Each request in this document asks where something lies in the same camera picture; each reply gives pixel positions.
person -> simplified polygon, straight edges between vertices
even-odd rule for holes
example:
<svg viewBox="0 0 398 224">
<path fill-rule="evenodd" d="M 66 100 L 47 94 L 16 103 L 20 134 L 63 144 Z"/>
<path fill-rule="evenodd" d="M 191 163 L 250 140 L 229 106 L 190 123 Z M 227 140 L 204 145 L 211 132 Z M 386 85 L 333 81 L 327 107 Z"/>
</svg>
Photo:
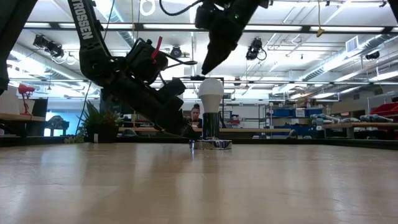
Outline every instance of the person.
<svg viewBox="0 0 398 224">
<path fill-rule="evenodd" d="M 199 118 L 200 115 L 200 105 L 195 103 L 191 109 L 191 118 L 188 120 L 193 128 L 202 127 L 202 119 Z"/>
</svg>

led bulb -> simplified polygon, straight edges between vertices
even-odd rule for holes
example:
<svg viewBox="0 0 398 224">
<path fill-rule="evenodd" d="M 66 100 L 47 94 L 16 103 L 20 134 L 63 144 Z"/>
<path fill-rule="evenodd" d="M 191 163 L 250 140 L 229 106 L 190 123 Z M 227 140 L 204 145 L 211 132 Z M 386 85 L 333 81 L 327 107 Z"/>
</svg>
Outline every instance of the led bulb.
<svg viewBox="0 0 398 224">
<path fill-rule="evenodd" d="M 223 84 L 215 78 L 207 78 L 201 83 L 198 95 L 203 103 L 205 113 L 218 113 L 224 95 Z"/>
</svg>

bulb base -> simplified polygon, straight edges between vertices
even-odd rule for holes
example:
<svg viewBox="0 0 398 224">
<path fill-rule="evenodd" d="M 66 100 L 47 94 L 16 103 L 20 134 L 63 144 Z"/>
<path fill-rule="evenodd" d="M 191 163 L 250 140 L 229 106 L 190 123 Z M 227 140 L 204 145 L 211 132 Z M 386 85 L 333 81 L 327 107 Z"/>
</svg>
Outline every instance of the bulb base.
<svg viewBox="0 0 398 224">
<path fill-rule="evenodd" d="M 204 113 L 202 139 L 218 139 L 220 136 L 220 114 Z"/>
<path fill-rule="evenodd" d="M 190 141 L 191 150 L 230 150 L 232 149 L 232 140 L 207 139 Z"/>
</svg>

green plant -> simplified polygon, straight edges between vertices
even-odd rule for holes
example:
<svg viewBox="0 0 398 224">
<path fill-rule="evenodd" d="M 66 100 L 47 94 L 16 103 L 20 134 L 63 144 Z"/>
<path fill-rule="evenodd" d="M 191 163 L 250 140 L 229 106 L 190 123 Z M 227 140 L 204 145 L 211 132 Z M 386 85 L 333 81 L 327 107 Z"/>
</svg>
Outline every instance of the green plant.
<svg viewBox="0 0 398 224">
<path fill-rule="evenodd" d="M 65 144 L 84 143 L 86 133 L 87 133 L 86 126 L 83 123 L 83 125 L 81 125 L 78 128 L 78 133 L 77 133 L 76 137 L 70 137 L 70 138 L 64 139 L 63 141 Z"/>
<path fill-rule="evenodd" d="M 99 125 L 99 124 L 116 126 L 120 122 L 122 122 L 120 114 L 117 112 L 113 113 L 110 110 L 98 110 L 90 101 L 87 101 L 86 105 L 87 105 L 87 111 L 83 113 L 85 117 L 83 123 L 85 124 L 86 127 Z"/>
<path fill-rule="evenodd" d="M 116 126 L 123 121 L 120 118 L 119 113 L 113 113 L 110 110 L 98 110 L 90 101 L 87 101 L 86 106 L 87 111 L 83 113 L 84 119 L 82 119 L 83 123 L 78 128 L 78 134 L 76 135 L 76 137 L 70 137 L 65 139 L 65 144 L 84 143 L 85 137 L 87 136 L 87 127 L 99 124 Z"/>
</svg>

table surface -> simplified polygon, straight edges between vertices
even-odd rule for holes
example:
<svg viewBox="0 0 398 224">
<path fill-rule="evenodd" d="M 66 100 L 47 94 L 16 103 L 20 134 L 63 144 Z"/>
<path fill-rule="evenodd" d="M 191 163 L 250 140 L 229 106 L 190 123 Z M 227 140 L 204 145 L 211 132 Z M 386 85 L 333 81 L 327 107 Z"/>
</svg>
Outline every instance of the table surface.
<svg viewBox="0 0 398 224">
<path fill-rule="evenodd" d="M 5 113 L 0 113 L 0 119 L 5 119 L 7 121 L 45 121 L 43 117 Z"/>
<path fill-rule="evenodd" d="M 154 132 L 158 131 L 154 128 L 120 128 L 120 131 L 124 131 L 125 129 L 132 129 L 134 131 L 141 132 Z M 201 132 L 201 128 L 194 128 L 196 132 Z M 277 129 L 257 129 L 257 128 L 220 128 L 220 132 L 222 133 L 288 133 L 290 132 L 290 128 L 277 128 Z"/>
<path fill-rule="evenodd" d="M 398 128 L 398 123 L 356 122 L 356 123 L 324 124 L 323 127 L 324 128 Z"/>
<path fill-rule="evenodd" d="M 398 153 L 306 145 L 0 149 L 0 222 L 396 224 Z"/>
</svg>

